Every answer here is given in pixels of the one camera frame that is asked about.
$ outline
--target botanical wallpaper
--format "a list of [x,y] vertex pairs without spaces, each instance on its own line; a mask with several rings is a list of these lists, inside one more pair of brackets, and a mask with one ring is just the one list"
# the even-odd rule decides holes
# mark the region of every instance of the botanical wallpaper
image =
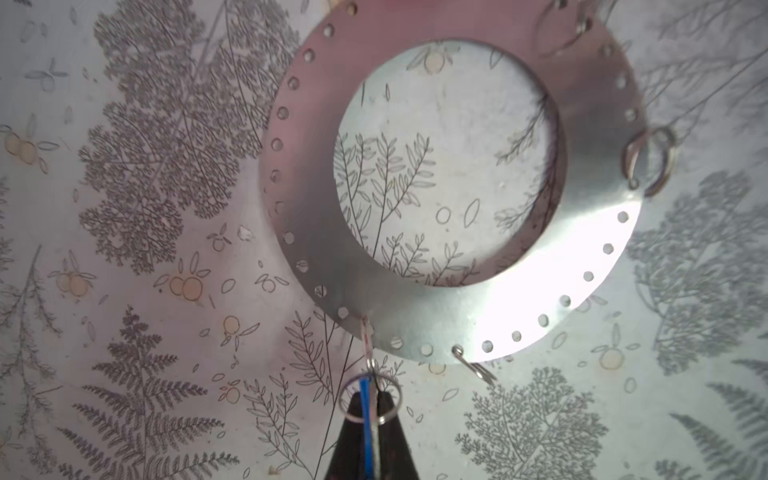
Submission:
[[[362,346],[256,185],[283,73],[339,3],[0,2],[0,478],[324,478]],[[495,385],[375,352],[421,478],[768,477],[768,5],[594,7],[679,163],[594,294],[487,363]],[[415,45],[349,104],[339,209],[403,281],[477,283],[546,228],[561,146],[515,61]]]

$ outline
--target hole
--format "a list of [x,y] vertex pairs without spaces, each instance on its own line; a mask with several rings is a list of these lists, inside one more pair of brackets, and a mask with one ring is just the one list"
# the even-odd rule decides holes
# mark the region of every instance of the hole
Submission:
[[629,80],[627,80],[627,74],[619,74],[619,76],[616,77],[616,88],[619,90],[624,90],[628,84]]
[[627,121],[635,121],[635,120],[637,120],[637,109],[636,108],[628,108],[624,112],[624,118],[627,119]]
[[[470,65],[457,58],[478,62]],[[407,71],[403,65],[410,65]],[[402,81],[403,75],[408,81]],[[462,100],[446,108],[440,95],[425,94],[434,91]],[[338,208],[356,241],[380,265],[430,286],[479,283],[517,262],[552,218],[567,171],[564,156],[548,154],[557,124],[554,104],[540,102],[544,96],[521,63],[470,41],[416,46],[376,69],[359,86],[334,132],[335,157],[344,161],[333,162],[333,176],[350,179],[349,185],[342,181],[337,187]],[[361,102],[364,107],[385,103],[388,121],[361,115]],[[398,125],[413,125],[414,111],[419,124],[434,127],[402,130]],[[508,141],[511,114],[513,131],[524,131],[533,121],[530,136]],[[482,132],[498,138],[489,146],[490,161],[498,164],[490,176],[472,144]],[[377,168],[387,157],[389,169]],[[412,162],[422,158],[416,175]],[[445,169],[462,178],[462,188],[482,195],[457,200],[449,180],[439,175]],[[415,187],[402,196],[402,186],[413,185],[412,179]],[[543,194],[529,197],[531,191]],[[423,236],[427,220],[435,228]],[[494,235],[457,236],[489,221]],[[415,262],[409,262],[411,252]],[[439,263],[436,271],[433,260]]]

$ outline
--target blue cord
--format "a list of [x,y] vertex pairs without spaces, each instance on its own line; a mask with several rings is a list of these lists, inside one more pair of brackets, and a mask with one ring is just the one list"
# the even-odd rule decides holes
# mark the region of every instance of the blue cord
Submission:
[[360,379],[360,402],[362,403],[362,434],[366,450],[366,479],[373,478],[373,437],[371,436],[371,401],[368,377]]

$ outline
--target metal disc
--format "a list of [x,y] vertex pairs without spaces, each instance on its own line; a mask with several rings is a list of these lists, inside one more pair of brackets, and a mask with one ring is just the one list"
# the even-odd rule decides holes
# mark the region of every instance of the metal disc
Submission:
[[[490,360],[539,340],[608,275],[642,201],[627,188],[622,152],[646,125],[626,58],[597,19],[579,22],[581,3],[365,0],[340,5],[310,34],[274,102],[261,184],[296,277],[347,331],[358,336],[367,315],[376,348],[456,363],[460,345],[469,362]],[[401,279],[369,257],[333,178],[336,135],[359,85],[397,54],[442,39],[485,43],[526,65],[558,110],[567,162],[560,203],[534,246],[458,288]]]

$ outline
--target fern print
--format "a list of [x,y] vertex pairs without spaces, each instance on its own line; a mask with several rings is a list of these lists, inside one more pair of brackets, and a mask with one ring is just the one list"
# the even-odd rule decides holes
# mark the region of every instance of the fern print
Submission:
[[[35,335],[37,325],[41,333],[60,336],[61,330],[42,296],[44,288],[36,267],[41,249],[42,245],[35,251],[24,286],[18,289],[6,284],[0,293],[0,331],[4,339],[13,341],[12,348],[4,349],[0,381],[4,386],[3,403],[16,407],[15,444],[26,448],[30,463],[43,475],[53,471],[56,457],[47,437],[40,433],[39,423],[51,414],[51,402],[45,394],[59,387],[50,388],[56,371],[40,358]],[[13,379],[20,383],[17,394],[6,390],[13,385]]]
[[653,349],[665,375],[731,351],[765,320],[768,205],[742,207],[751,190],[744,172],[711,174],[627,245],[637,291],[660,319]]
[[465,413],[470,433],[455,438],[462,453],[485,466],[491,480],[524,478],[592,479],[599,438],[608,429],[591,393],[576,393],[558,369],[535,369],[526,386],[488,387],[475,392],[475,413]]
[[[276,0],[224,0],[206,26],[191,0],[120,0],[94,35],[124,101],[78,152],[84,183],[104,194],[80,213],[97,253],[136,274],[176,257],[182,210],[212,218],[229,203],[240,162],[261,151],[272,98],[298,46]],[[223,26],[218,43],[211,38]],[[195,58],[197,46],[202,53]]]
[[[707,470],[714,478],[751,480],[768,475],[768,362],[762,360],[736,360],[736,365],[745,366],[756,373],[765,383],[766,390],[757,393],[729,383],[709,383],[733,414],[736,430],[740,433],[741,445],[734,445],[706,424],[689,415],[670,414],[696,442]],[[691,480],[694,476],[665,476],[670,465],[668,460],[657,463],[657,473],[672,480]]]
[[[86,385],[83,389],[91,398],[99,398],[105,407],[84,403],[72,406],[88,420],[98,439],[91,441],[67,428],[58,430],[74,444],[92,474],[98,475],[95,478],[211,478],[220,469],[240,463],[236,456],[224,452],[192,456],[178,453],[181,445],[190,445],[224,424],[216,419],[167,413],[185,399],[207,394],[207,390],[190,382],[157,377],[178,358],[154,353],[162,337],[148,330],[149,325],[141,322],[129,306],[120,330],[122,341],[108,347],[112,360],[93,367],[121,387],[121,391]],[[70,480],[91,478],[83,469],[68,463],[59,465],[59,472]]]

